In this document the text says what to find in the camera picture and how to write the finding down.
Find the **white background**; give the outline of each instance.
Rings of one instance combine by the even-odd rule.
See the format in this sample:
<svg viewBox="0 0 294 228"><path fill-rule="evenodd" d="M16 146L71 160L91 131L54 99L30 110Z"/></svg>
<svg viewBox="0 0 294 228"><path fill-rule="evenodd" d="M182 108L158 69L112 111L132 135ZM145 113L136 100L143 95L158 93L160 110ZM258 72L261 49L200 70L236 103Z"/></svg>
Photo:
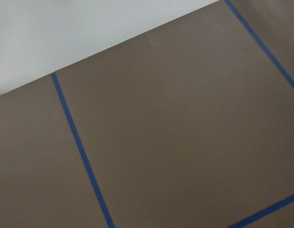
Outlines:
<svg viewBox="0 0 294 228"><path fill-rule="evenodd" d="M0 95L216 0L0 0Z"/></svg>

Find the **blue painter's tape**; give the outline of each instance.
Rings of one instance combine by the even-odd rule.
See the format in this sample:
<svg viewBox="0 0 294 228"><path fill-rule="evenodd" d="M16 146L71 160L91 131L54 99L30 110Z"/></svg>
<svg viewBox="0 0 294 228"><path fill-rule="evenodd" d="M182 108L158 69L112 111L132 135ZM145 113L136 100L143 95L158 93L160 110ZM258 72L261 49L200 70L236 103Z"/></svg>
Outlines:
<svg viewBox="0 0 294 228"><path fill-rule="evenodd" d="M101 210L103 211L103 214L104 214L104 218L108 224L108 227L109 228L115 228L115 225L113 223L113 220L112 220L112 217L109 213L109 210L108 210L108 207L104 201L104 198L103 198L103 195L100 191L100 188L99 188L99 185L96 181L96 178L95 178L95 175L93 173L93 170L92 170L92 167L90 165L90 162L89 162L89 159L85 153L85 149L84 149L84 146L81 142L81 139L79 137L79 134L78 134L78 131L76 129L76 126L75 126L75 122L72 118L72 115L71 115L71 112L67 106L67 103L66 103L66 99L65 99L65 96L62 92L62 89L60 87L60 83L59 83L59 80L56 76L56 73L52 73L52 79L53 79L53 82L54 82L54 85L55 85L55 88L57 90L57 93L58 93L58 96L59 96L59 99L60 99L60 102L61 102L61 105L63 107L63 110L65 111L65 114L66 114L66 118L67 118L67 121L70 125L70 128L71 128L71 131L72 131L72 134L73 134L73 137L75 139L75 142L76 142L76 145L77 145L77 148L79 150L79 153L80 153L80 156L81 156L81 159L85 165L85 169L86 169L86 172L90 178L90 181L91 181L91 184L93 186L93 189L94 189L94 192L95 192L95 195L97 197L97 200L99 202L99 205L100 205L100 208Z"/></svg>
<svg viewBox="0 0 294 228"><path fill-rule="evenodd" d="M283 207L285 207L285 206L287 206L287 205L289 205L291 203L293 203L293 202L294 202L294 195L291 195L291 196L287 197L286 199L281 200L281 201L269 206L268 208L265 208L265 209L255 213L255 214L253 214L253 215L251 215L251 216L237 222L236 224L234 224L234 225L232 225L232 226L230 226L228 228L242 228L242 227L245 227L245 226L247 226L247 225L249 225L249 224L251 224L251 223L253 223L253 222L255 222L255 221L257 221L257 220L259 220L259 219L261 219L261 218L263 218L263 217L265 217L265 216L267 216L267 215L269 215L269 214L271 214L271 213L273 213L273 212L275 212L275 211L277 211L277 210L279 210L279 209L281 209L281 208L283 208Z"/></svg>
<svg viewBox="0 0 294 228"><path fill-rule="evenodd" d="M282 73L287 82L294 89L294 80L288 74L288 72L284 69L281 63L276 59L276 57L272 54L272 52L268 49L268 47L264 44L264 42L260 39L260 37L254 32L248 22L244 19L244 17L240 14L240 12L236 9L236 7L232 4L230 0L224 0L225 3L229 6L231 11L237 17L237 19L242 23L242 25L246 28L252 38L256 41L256 43L261 47L261 49L265 52L265 54L270 58L273 64L278 68L278 70Z"/></svg>

